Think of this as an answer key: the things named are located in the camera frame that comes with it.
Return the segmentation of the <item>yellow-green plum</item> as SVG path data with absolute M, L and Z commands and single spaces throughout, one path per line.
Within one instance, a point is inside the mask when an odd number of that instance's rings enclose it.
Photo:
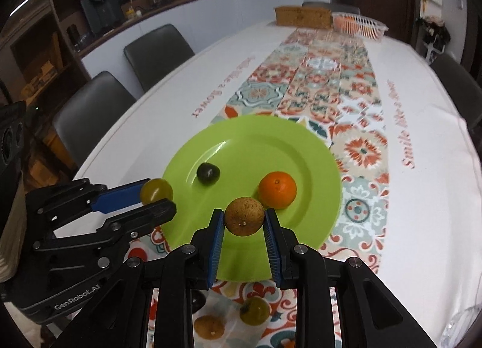
M 162 178 L 154 178 L 146 182 L 140 189 L 140 201 L 143 205 L 151 204 L 162 199 L 173 200 L 171 185 Z

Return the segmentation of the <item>brown kiwi fruit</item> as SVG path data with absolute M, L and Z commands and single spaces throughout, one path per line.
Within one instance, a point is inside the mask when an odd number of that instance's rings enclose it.
M 195 319 L 194 331 L 205 340 L 217 340 L 224 335 L 225 324 L 220 317 L 203 315 Z

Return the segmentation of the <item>brown round fruit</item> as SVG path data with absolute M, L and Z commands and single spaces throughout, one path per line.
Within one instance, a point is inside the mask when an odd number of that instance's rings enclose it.
M 239 237 L 255 234 L 261 229 L 264 219 L 263 205 L 250 197 L 233 200 L 227 206 L 224 215 L 226 229 Z

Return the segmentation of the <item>green plum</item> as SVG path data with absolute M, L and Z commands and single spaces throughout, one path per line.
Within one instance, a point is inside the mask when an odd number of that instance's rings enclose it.
M 257 296 L 248 298 L 239 309 L 240 319 L 249 326 L 264 324 L 271 315 L 271 307 Z

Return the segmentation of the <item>dark plum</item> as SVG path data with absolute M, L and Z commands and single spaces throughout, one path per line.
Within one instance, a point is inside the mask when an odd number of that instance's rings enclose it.
M 211 185 L 220 178 L 220 169 L 211 163 L 201 163 L 196 171 L 197 179 L 204 185 Z

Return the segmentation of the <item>large orange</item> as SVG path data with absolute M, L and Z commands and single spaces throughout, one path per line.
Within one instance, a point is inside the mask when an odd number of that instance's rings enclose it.
M 268 208 L 285 209 L 295 200 L 297 187 L 294 179 L 285 172 L 265 175 L 257 189 L 257 198 Z

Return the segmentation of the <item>grey chair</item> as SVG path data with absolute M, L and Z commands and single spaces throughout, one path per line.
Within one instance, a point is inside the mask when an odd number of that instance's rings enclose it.
M 481 87 L 450 55 L 441 54 L 430 67 L 443 84 L 470 129 L 481 121 Z
M 53 125 L 78 166 L 135 102 L 108 71 L 100 72 L 67 101 L 55 115 Z
M 141 36 L 124 47 L 123 53 L 144 92 L 194 56 L 191 46 L 172 24 Z

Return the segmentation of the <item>green plate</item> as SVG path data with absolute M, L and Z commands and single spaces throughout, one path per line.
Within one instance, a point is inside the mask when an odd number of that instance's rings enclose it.
M 201 163 L 216 165 L 221 175 L 211 185 L 196 176 Z M 173 156 L 163 178 L 173 189 L 177 214 L 162 226 L 169 249 L 188 243 L 208 226 L 214 209 L 240 197 L 257 197 L 270 172 L 288 173 L 296 182 L 293 203 L 276 212 L 281 226 L 297 240 L 320 249 L 341 209 L 342 182 L 329 148 L 312 131 L 293 121 L 245 115 L 209 126 Z

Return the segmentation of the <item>clear water bottle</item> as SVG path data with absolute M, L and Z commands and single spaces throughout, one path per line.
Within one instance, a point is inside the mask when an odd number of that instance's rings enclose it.
M 439 347 L 453 348 L 462 343 L 480 314 L 481 304 L 477 304 L 452 316 L 441 334 Z

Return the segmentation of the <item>grey chair far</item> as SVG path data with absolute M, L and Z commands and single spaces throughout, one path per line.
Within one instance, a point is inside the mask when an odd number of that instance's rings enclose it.
M 172 24 L 141 36 L 124 47 L 123 53 L 144 92 L 194 56 L 191 46 Z

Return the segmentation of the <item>patterned table runner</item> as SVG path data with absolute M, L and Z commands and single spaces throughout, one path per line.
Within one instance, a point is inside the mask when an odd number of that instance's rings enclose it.
M 245 115 L 293 121 L 325 143 L 341 175 L 342 203 L 333 230 L 316 250 L 337 260 L 359 257 L 378 270 L 389 205 L 387 136 L 364 43 L 332 30 L 295 30 L 209 126 Z M 145 244 L 152 256 L 172 250 L 162 226 Z

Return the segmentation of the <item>wicker basket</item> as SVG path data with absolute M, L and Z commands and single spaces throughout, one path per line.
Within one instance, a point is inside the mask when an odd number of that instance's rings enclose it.
M 326 8 L 281 6 L 274 9 L 276 24 L 310 29 L 329 30 L 333 26 L 332 12 Z

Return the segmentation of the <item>grey chair right side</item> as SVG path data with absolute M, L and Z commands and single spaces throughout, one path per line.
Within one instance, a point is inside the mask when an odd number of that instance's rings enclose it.
M 443 84 L 470 129 L 481 121 L 481 87 L 450 55 L 441 54 L 430 67 Z

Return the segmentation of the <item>white plastic fruit basket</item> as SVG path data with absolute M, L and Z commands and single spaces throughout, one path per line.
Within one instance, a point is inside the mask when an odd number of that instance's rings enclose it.
M 380 21 L 348 12 L 333 12 L 333 27 L 338 33 L 380 41 L 389 28 Z

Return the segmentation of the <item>grey chair table end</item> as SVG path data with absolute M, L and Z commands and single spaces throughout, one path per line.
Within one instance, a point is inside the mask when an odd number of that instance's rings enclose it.
M 361 14 L 359 8 L 337 2 L 304 1 L 302 6 L 308 8 L 325 8 L 331 12 L 344 12 L 356 15 Z

